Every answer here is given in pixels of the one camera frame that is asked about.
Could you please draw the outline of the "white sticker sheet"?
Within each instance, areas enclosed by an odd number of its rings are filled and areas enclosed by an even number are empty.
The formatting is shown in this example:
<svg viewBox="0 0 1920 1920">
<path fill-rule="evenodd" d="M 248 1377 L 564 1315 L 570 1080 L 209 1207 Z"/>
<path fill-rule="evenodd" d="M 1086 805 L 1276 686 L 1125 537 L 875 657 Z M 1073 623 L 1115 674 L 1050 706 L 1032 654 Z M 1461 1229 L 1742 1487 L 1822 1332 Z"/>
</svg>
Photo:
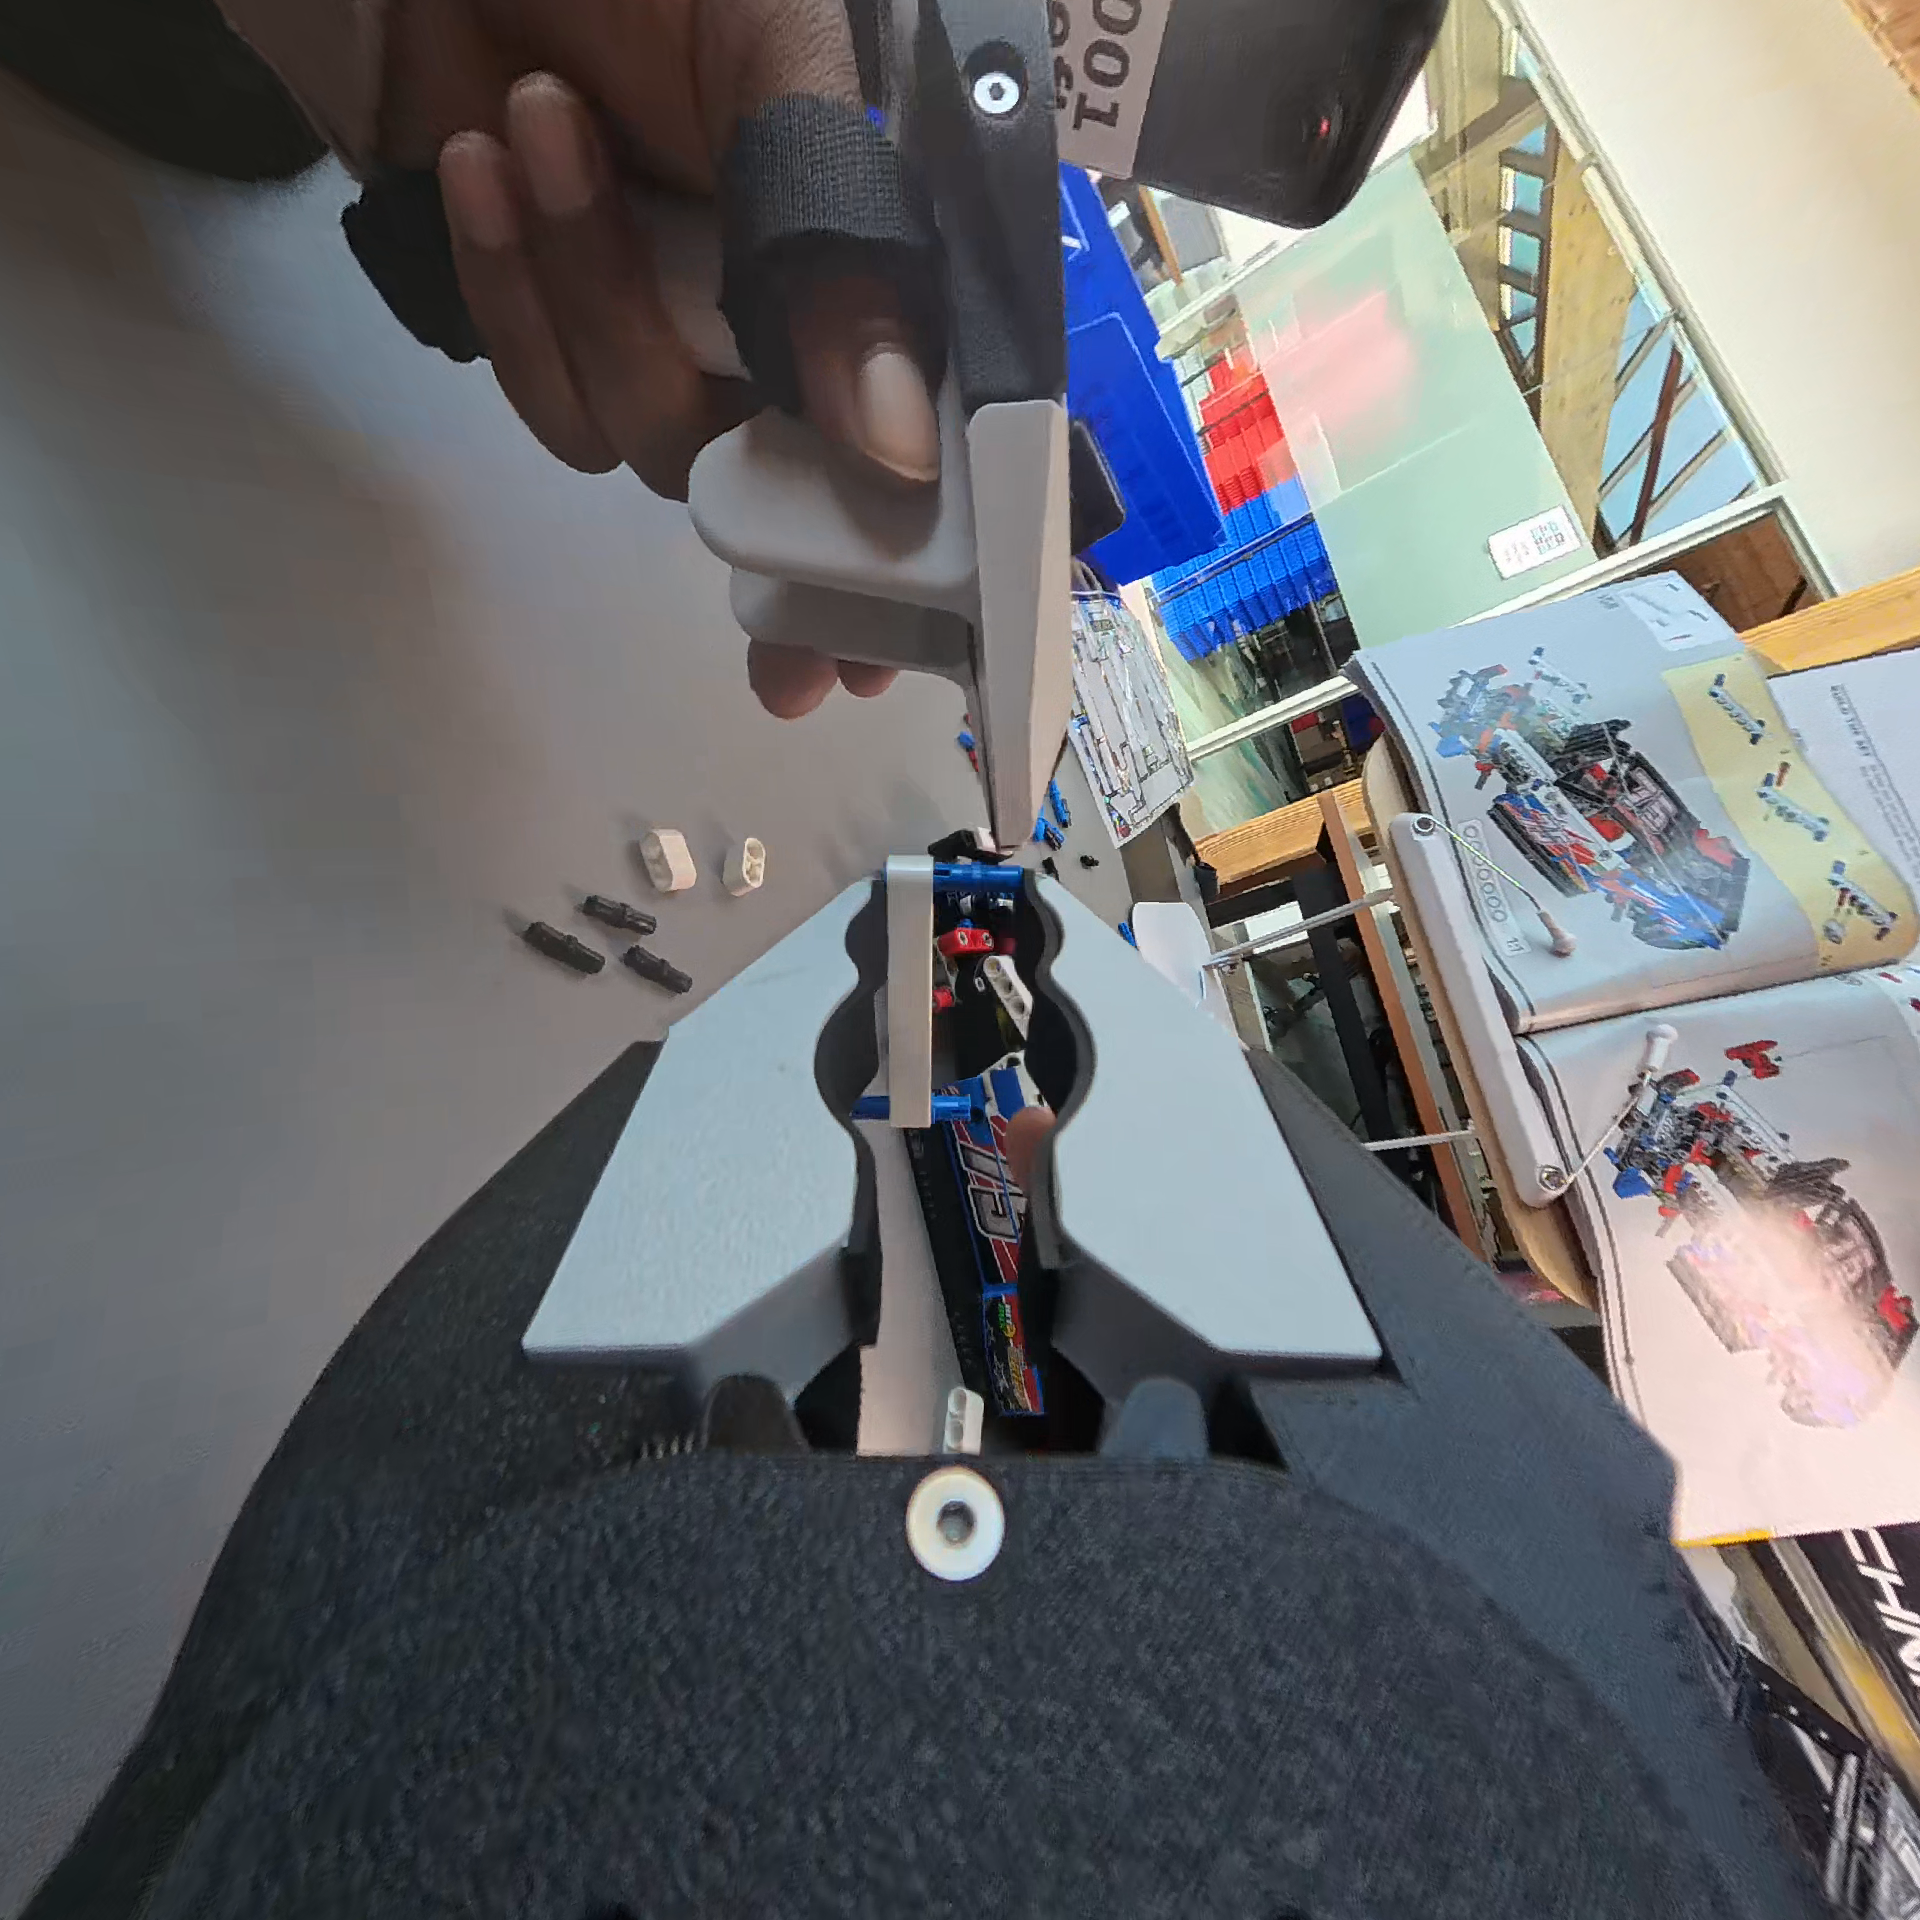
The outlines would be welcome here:
<svg viewBox="0 0 1920 1920">
<path fill-rule="evenodd" d="M 1070 595 L 1073 706 L 1069 741 L 1115 848 L 1192 787 L 1192 758 L 1155 639 L 1100 591 Z"/>
</svg>

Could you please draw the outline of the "stack of red storage bins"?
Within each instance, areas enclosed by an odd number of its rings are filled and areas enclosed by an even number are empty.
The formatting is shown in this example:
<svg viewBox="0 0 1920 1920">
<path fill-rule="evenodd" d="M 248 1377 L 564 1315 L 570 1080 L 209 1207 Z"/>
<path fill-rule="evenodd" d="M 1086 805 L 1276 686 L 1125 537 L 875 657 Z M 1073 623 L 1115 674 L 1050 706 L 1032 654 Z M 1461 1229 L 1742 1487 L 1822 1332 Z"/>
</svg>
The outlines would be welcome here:
<svg viewBox="0 0 1920 1920">
<path fill-rule="evenodd" d="M 1221 511 L 1248 509 L 1300 478 L 1266 379 L 1248 362 L 1216 362 L 1207 371 L 1198 447 Z"/>
</svg>

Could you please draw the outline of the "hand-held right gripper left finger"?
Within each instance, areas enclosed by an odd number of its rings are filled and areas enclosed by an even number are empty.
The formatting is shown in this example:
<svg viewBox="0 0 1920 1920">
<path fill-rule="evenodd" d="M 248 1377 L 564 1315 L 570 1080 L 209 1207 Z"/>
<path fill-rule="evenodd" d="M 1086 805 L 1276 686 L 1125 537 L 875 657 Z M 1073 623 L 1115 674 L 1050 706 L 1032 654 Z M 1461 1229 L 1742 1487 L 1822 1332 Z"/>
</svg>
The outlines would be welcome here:
<svg viewBox="0 0 1920 1920">
<path fill-rule="evenodd" d="M 884 1317 L 872 1145 L 884 879 L 863 877 L 659 1040 L 521 1333 L 531 1366 L 624 1366 L 696 1416 L 782 1389 L 816 1449 L 857 1449 Z"/>
</svg>

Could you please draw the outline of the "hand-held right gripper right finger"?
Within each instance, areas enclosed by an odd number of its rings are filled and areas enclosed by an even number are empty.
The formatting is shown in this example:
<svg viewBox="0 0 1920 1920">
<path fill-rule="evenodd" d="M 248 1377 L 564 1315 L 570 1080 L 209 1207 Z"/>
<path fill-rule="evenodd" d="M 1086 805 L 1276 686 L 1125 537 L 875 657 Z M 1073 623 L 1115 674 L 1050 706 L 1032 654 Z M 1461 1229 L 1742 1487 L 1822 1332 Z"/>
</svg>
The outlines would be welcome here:
<svg viewBox="0 0 1920 1920">
<path fill-rule="evenodd" d="M 1035 1236 L 1092 1452 L 1310 1452 L 1306 1419 L 1378 1400 L 1381 1332 L 1204 953 L 1168 976 L 1061 882 L 1032 900 Z"/>
</svg>

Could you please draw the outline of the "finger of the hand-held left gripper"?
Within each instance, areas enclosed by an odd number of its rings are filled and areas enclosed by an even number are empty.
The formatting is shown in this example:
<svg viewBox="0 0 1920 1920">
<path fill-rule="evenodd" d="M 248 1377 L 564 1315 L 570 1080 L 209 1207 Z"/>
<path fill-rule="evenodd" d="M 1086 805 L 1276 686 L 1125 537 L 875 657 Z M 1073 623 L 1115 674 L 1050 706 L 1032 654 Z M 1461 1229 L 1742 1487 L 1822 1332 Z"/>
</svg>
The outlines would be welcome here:
<svg viewBox="0 0 1920 1920">
<path fill-rule="evenodd" d="M 979 775 L 992 843 L 1014 848 L 1038 823 L 1073 704 L 1065 403 L 983 403 L 967 423 L 967 463 Z"/>
</svg>

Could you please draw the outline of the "white book stand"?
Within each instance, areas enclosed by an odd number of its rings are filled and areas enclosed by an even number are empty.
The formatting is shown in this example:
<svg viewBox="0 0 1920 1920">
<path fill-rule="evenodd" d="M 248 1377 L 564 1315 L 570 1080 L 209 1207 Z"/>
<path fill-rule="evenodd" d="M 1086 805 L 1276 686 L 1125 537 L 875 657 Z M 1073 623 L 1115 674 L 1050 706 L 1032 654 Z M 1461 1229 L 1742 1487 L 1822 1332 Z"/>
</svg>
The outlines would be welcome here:
<svg viewBox="0 0 1920 1920">
<path fill-rule="evenodd" d="M 1399 896 L 1416 906 L 1428 935 L 1430 994 L 1445 1002 L 1457 1031 L 1452 1057 L 1477 1088 L 1477 1135 L 1499 1142 L 1509 1185 L 1525 1209 L 1562 1202 L 1599 1151 L 1573 1163 L 1556 1145 L 1495 994 L 1493 953 L 1452 838 L 1434 814 L 1400 811 L 1388 823 L 1388 848 L 1400 877 Z"/>
</svg>

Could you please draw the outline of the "thin white holed toy beam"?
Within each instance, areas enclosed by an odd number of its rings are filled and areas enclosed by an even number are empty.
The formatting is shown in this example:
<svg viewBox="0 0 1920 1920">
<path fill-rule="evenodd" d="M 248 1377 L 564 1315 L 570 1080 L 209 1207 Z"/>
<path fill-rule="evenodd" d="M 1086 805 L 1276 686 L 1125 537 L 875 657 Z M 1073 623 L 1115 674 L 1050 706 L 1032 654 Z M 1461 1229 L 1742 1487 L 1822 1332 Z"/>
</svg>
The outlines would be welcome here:
<svg viewBox="0 0 1920 1920">
<path fill-rule="evenodd" d="M 895 1132 L 932 1130 L 932 960 L 937 960 L 937 862 L 888 856 L 884 868 L 887 910 L 887 1117 Z"/>
</svg>

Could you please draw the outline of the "person's left hand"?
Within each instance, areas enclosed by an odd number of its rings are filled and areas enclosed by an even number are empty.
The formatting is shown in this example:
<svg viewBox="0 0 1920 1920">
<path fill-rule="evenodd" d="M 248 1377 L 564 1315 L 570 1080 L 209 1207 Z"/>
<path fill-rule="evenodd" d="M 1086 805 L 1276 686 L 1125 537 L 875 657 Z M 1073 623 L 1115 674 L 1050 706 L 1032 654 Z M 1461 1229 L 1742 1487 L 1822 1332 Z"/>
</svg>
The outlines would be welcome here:
<svg viewBox="0 0 1920 1920">
<path fill-rule="evenodd" d="M 491 375 L 567 468 L 684 501 L 740 423 L 659 300 L 628 178 L 707 199 L 779 97 L 860 101 L 841 5 L 223 5 L 354 172 L 431 172 Z"/>
</svg>

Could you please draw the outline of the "toy instruction booklet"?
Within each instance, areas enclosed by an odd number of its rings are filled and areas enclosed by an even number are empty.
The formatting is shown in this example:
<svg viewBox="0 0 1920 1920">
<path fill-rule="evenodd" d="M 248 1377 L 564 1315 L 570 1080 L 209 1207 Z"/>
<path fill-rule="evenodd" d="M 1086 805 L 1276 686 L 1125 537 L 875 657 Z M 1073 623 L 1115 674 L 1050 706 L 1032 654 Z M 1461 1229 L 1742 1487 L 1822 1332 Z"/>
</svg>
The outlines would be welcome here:
<svg viewBox="0 0 1920 1920">
<path fill-rule="evenodd" d="M 1365 648 L 1680 1542 L 1916 1523 L 1916 900 L 1673 573 Z"/>
</svg>

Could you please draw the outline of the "stack of blue storage bins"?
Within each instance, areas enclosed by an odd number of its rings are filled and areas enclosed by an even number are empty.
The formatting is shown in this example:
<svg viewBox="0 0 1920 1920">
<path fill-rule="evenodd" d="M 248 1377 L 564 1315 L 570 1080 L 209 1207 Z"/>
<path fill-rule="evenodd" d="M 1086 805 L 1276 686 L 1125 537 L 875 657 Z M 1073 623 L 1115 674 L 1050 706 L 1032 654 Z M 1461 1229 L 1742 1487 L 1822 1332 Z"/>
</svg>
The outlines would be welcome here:
<svg viewBox="0 0 1920 1920">
<path fill-rule="evenodd" d="M 1305 478 L 1248 509 L 1216 505 L 1198 400 L 1159 358 L 1159 324 L 1092 174 L 1061 164 L 1069 416 L 1111 473 L 1120 525 L 1092 542 L 1093 575 L 1142 587 L 1173 651 L 1198 663 L 1342 595 Z"/>
</svg>

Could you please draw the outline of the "toy brick race car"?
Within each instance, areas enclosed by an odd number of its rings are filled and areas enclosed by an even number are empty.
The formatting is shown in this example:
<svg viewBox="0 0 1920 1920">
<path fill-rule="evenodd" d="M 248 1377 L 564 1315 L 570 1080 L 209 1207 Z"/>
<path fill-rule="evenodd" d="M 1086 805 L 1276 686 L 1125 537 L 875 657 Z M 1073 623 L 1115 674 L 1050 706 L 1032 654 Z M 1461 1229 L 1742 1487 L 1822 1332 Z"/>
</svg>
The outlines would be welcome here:
<svg viewBox="0 0 1920 1920">
<path fill-rule="evenodd" d="M 1014 865 L 983 830 L 954 830 L 923 856 Z M 901 1132 L 958 1385 L 983 1396 L 983 1433 L 996 1452 L 1050 1452 L 1073 1416 L 1073 1399 L 1055 1385 L 1047 1286 L 1027 1251 L 1027 1185 L 1014 1148 L 1017 1123 L 1047 1114 L 1027 1068 L 1025 910 L 1025 889 L 937 896 L 932 1096 L 977 1096 L 988 1117 Z"/>
</svg>

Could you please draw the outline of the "toy set cardboard box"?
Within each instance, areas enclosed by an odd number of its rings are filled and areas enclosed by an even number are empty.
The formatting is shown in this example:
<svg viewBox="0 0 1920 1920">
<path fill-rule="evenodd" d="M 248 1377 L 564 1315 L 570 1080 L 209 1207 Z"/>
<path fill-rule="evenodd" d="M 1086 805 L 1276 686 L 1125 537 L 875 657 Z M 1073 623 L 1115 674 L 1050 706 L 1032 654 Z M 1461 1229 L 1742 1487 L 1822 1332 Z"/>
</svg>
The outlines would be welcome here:
<svg viewBox="0 0 1920 1920">
<path fill-rule="evenodd" d="M 1916 1916 L 1916 1526 L 1717 1549 L 1737 1708 L 1842 1916 Z"/>
</svg>

